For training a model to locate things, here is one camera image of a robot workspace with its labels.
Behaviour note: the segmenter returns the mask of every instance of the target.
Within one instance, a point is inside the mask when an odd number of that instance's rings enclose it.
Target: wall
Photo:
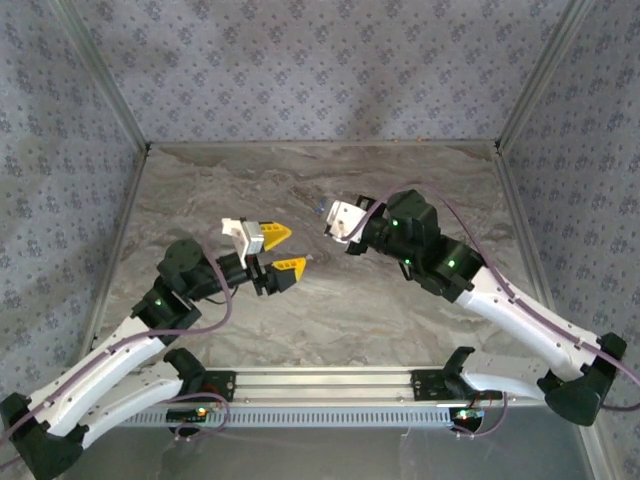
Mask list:
[[[149,141],[498,136],[566,0],[78,2]]]
[[[138,154],[47,2],[0,12],[0,398],[73,361]]]
[[[629,342],[640,369],[640,6],[598,2],[508,158],[561,314]],[[610,402],[637,387],[618,379]],[[611,414],[629,478],[640,416]]]

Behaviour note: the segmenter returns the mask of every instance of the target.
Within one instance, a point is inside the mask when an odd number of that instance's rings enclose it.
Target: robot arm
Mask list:
[[[361,255],[373,248],[394,258],[406,280],[496,323],[544,361],[492,357],[460,347],[448,364],[449,388],[459,394],[497,390],[544,399],[563,418],[593,424],[616,368],[581,344],[593,345],[619,360],[626,343],[613,333],[598,337],[572,324],[508,280],[515,297],[507,295],[478,252],[440,232],[436,209],[417,191],[391,196],[359,227],[374,202],[362,196],[356,205],[334,202],[325,234],[347,243],[348,254]],[[517,299],[579,341],[571,342],[541,324]]]
[[[258,295],[272,295],[298,281],[304,258],[263,268],[256,256],[288,238],[289,229],[244,219],[223,219],[222,224],[237,250],[216,259],[229,288],[251,282]],[[130,374],[170,345],[178,337],[171,335],[173,331],[188,329],[198,320],[201,312],[194,302],[222,290],[205,252],[193,239],[172,244],[158,271],[153,287],[131,315],[89,355],[29,397],[13,393],[0,403],[6,429],[32,416],[10,440],[38,480],[55,478],[98,437],[148,406],[201,391],[205,369],[184,349]],[[124,343],[134,335],[136,340]],[[60,388],[64,388],[62,394],[51,401]]]

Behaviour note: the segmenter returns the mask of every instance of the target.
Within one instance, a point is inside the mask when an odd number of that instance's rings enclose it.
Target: purple cable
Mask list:
[[[7,468],[16,465],[20,460],[22,460],[22,458],[16,457],[13,460],[9,460],[8,462],[3,463],[2,465],[0,465],[0,472],[4,472]]]
[[[195,437],[181,437],[180,436],[180,431],[185,429],[185,428],[197,428],[198,430],[204,430],[200,425],[197,425],[195,423],[183,423],[182,425],[180,425],[178,428],[176,428],[175,434],[176,440],[184,440],[186,442],[190,442],[191,440],[204,440],[205,438],[209,438],[213,435],[215,435],[218,432],[221,432],[227,422],[229,421],[229,417],[231,416],[231,407],[229,406],[229,402],[227,401],[226,398],[216,394],[216,393],[208,393],[208,392],[201,392],[201,393],[189,393],[186,395],[180,395],[177,397],[173,397],[169,400],[165,400],[162,403],[172,403],[172,402],[183,402],[185,400],[192,400],[194,398],[202,398],[202,397],[208,397],[208,398],[213,398],[215,400],[217,400],[218,402],[222,403],[222,405],[224,406],[225,410],[227,411],[227,413],[225,414],[224,418],[222,419],[222,423],[220,425],[218,425],[215,428],[207,428],[207,433],[202,434],[202,435],[196,435]]]
[[[205,234],[205,240],[209,238],[209,235],[211,234],[213,229],[214,227],[211,227],[209,230],[207,230],[207,233]],[[174,337],[181,336],[181,335],[202,335],[202,334],[211,333],[214,330],[217,330],[223,327],[224,325],[226,325],[226,323],[229,321],[229,318],[231,318],[231,312],[232,312],[231,303],[233,300],[232,300],[231,290],[229,289],[229,285],[227,285],[227,281],[224,278],[224,273],[222,273],[222,270],[220,269],[218,262],[216,262],[216,259],[214,258],[213,254],[211,253],[211,251],[209,250],[205,242],[202,243],[202,251],[205,257],[207,258],[207,260],[209,261],[209,263],[211,264],[211,267],[213,268],[216,278],[218,279],[218,282],[220,283],[220,286],[222,287],[222,291],[224,293],[224,298],[227,305],[227,311],[225,312],[224,317],[222,317],[222,320],[220,320],[218,323],[210,327],[196,328],[192,330],[187,330],[187,329],[151,330],[148,332],[136,333],[135,335],[131,335],[130,337],[123,338],[119,342],[110,346],[107,351],[104,351],[99,355],[96,355],[96,357],[91,359],[91,361],[89,361],[86,365],[84,365],[76,373],[74,373],[71,377],[69,377],[69,379],[66,382],[60,385],[60,387],[58,387],[51,395],[49,395],[41,404],[37,405],[33,410],[31,410],[25,416],[20,418],[16,423],[14,423],[11,427],[5,430],[2,433],[2,437],[0,437],[0,448],[3,448],[9,442],[9,438],[11,438],[11,436],[16,432],[16,430],[18,430],[22,425],[24,425],[26,422],[31,420],[33,417],[38,415],[45,408],[45,403],[53,404],[80,378],[90,373],[93,367],[95,367],[98,363],[100,363],[104,358],[110,357],[112,353],[117,351],[118,349],[126,345],[129,345],[130,343],[133,343],[136,340],[139,340],[141,338],[160,337],[163,335],[174,336]]]
[[[640,377],[635,372],[633,372],[629,367],[627,367],[625,364],[623,364],[619,360],[613,358],[608,353],[603,352],[599,348],[594,347],[593,345],[590,345],[588,343],[582,343],[579,337],[577,337],[575,335],[572,335],[569,332],[564,331],[562,328],[560,328],[559,326],[557,326],[556,324],[551,322],[549,319],[547,319],[546,317],[544,317],[543,315],[541,315],[537,311],[535,311],[533,308],[531,308],[529,306],[529,304],[527,304],[526,302],[524,302],[520,298],[517,298],[515,292],[511,289],[509,284],[506,282],[504,277],[500,274],[500,272],[496,268],[495,263],[493,262],[493,260],[491,259],[491,257],[487,253],[487,251],[484,249],[484,247],[482,246],[482,244],[480,243],[480,241],[478,240],[476,235],[473,233],[471,228],[469,228],[467,223],[462,218],[462,215],[458,211],[458,208],[455,206],[455,204],[453,202],[449,201],[444,195],[442,195],[438,191],[437,188],[435,188],[434,186],[432,186],[432,185],[430,185],[430,184],[428,184],[426,182],[403,183],[401,185],[396,185],[395,187],[393,187],[390,190],[388,190],[382,197],[380,197],[378,200],[376,200],[374,202],[374,204],[367,210],[367,213],[365,214],[365,216],[362,217],[360,222],[358,222],[358,224],[351,231],[351,233],[349,233],[349,235],[347,235],[346,237],[342,237],[341,240],[346,240],[346,241],[351,240],[356,235],[356,233],[359,232],[366,225],[366,223],[369,221],[369,218],[371,217],[371,215],[373,215],[373,212],[375,212],[377,210],[377,208],[381,204],[386,203],[389,200],[389,198],[391,197],[391,195],[393,195],[394,193],[396,193],[398,191],[401,191],[401,190],[403,190],[403,189],[405,189],[407,187],[418,187],[418,186],[421,186],[421,187],[425,188],[428,192],[430,192],[433,195],[435,195],[442,203],[445,204],[445,206],[451,211],[453,216],[456,217],[456,219],[458,220],[458,222],[460,223],[460,225],[462,226],[462,228],[464,229],[466,234],[469,236],[469,239],[471,240],[471,243],[473,243],[473,245],[478,250],[478,253],[482,256],[482,259],[486,263],[487,268],[491,272],[491,275],[495,278],[496,282],[498,282],[500,287],[511,298],[511,300],[513,300],[515,302],[515,304],[518,305],[518,307],[520,307],[520,309],[522,309],[524,312],[526,312],[534,320],[537,320],[543,326],[547,327],[549,330],[551,330],[551,331],[557,333],[558,335],[566,338],[568,341],[570,341],[574,345],[578,346],[579,348],[584,348],[589,353],[592,353],[592,354],[602,358],[606,362],[610,363],[611,365],[616,367],[618,370],[620,370],[622,373],[627,375],[633,381],[633,383],[635,383],[638,387],[640,387]],[[635,405],[630,405],[628,407],[626,407],[626,406],[603,405],[602,408],[605,409],[605,410],[612,410],[612,411],[618,411],[618,412],[633,412],[633,411],[636,411],[636,410],[640,410],[640,403],[637,403]]]
[[[467,428],[460,427],[458,425],[455,425],[453,429],[466,434],[466,436],[471,437],[472,440],[475,437],[486,437],[487,435],[495,432],[498,428],[500,428],[500,425],[502,425],[505,417],[507,416],[507,407],[509,405],[509,401],[507,400],[507,392],[502,392],[502,398],[504,399],[504,402],[502,403],[502,411],[500,412],[500,417],[498,418],[498,421],[489,430],[485,430],[484,432],[480,432],[480,433],[475,433]]]

